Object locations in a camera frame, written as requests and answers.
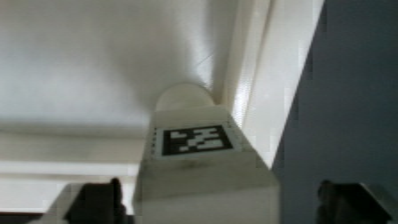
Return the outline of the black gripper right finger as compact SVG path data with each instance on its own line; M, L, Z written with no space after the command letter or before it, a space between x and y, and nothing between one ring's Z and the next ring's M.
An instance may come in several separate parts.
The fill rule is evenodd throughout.
M322 181L316 224L391 224L393 214L359 183Z

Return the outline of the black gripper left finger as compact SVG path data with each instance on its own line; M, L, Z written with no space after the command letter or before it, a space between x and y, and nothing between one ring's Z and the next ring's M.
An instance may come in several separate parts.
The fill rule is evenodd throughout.
M128 224L117 178L107 183L66 185L43 215L43 224Z

